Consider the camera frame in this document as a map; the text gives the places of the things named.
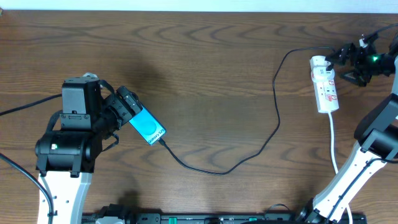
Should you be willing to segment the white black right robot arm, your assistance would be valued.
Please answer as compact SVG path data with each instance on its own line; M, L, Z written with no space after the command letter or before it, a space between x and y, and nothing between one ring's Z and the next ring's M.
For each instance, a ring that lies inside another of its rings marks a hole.
M373 41L362 38L359 46L346 44L328 56L310 59L317 107L320 113L338 108L335 93L334 65L350 62L353 70L341 77L357 86L366 86L375 75L397 75L397 41L393 40L386 54L377 54ZM297 215L302 223L338 223L349 203L365 183L386 164L397 163L397 83L391 94L369 112L358 124L353 150L333 180L310 199Z

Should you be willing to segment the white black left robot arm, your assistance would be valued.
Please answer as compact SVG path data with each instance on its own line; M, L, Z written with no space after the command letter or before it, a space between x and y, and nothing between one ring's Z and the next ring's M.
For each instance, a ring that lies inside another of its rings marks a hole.
M95 75L67 78L62 110L50 118L35 154L40 194L38 223L81 223L95 160L103 141L143 110L137 95Z

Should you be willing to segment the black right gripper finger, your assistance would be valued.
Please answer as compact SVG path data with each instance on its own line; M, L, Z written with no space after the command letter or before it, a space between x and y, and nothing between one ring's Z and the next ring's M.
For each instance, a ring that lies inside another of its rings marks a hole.
M356 70L343 72L340 74L340 78L360 87L365 87L368 84L366 76Z
M356 51L356 46L354 45L354 43L344 44L336 52L327 55L325 57L325 60L327 62L330 62L331 64L345 65L346 62L355 53L355 51Z

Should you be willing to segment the cyan screen Galaxy smartphone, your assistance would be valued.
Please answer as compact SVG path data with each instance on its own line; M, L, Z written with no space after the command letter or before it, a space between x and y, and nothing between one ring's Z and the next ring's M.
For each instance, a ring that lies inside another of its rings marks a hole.
M129 123L150 146L155 144L167 132L166 128L144 105L142 105L141 112L131 118Z

